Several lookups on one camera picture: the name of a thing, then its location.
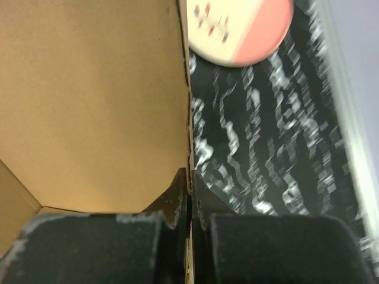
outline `pink section of plate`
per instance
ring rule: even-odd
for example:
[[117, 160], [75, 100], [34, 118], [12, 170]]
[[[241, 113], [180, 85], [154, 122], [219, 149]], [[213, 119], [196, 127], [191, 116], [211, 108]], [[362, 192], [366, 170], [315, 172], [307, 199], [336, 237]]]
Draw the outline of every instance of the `pink section of plate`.
[[245, 38], [239, 43], [235, 63], [248, 65], [266, 59], [283, 41], [292, 17], [292, 0], [264, 0]]

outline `round lid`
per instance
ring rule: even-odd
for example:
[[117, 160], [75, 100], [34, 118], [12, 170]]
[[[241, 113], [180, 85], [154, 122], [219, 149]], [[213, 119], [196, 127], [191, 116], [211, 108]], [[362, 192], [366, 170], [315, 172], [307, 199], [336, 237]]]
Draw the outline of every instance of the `round lid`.
[[292, 0], [187, 0], [189, 46], [215, 64], [253, 64], [278, 48], [292, 16]]

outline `cardboard box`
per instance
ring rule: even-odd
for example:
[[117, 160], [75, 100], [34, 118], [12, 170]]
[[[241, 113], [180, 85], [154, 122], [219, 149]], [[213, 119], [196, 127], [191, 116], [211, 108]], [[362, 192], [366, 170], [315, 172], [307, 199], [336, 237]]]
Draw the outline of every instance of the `cardboard box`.
[[185, 1], [2, 7], [0, 256], [41, 210], [143, 210], [191, 157]]

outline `black marbled surface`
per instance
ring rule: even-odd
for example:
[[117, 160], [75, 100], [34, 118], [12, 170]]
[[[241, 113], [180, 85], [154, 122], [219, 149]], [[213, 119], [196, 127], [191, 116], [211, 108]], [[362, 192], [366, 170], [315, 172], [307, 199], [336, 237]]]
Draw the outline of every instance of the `black marbled surface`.
[[240, 214], [338, 217], [370, 258], [326, 74], [316, 7], [295, 1], [268, 59], [226, 68], [191, 53], [195, 167]]

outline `marble pattern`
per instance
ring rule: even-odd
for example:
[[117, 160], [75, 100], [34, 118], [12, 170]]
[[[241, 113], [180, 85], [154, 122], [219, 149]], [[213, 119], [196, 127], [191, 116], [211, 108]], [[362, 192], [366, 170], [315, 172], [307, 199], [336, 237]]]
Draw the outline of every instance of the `marble pattern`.
[[258, 64], [226, 68], [190, 54], [195, 168], [240, 214], [340, 218], [369, 259], [316, 6], [295, 3], [285, 40]]

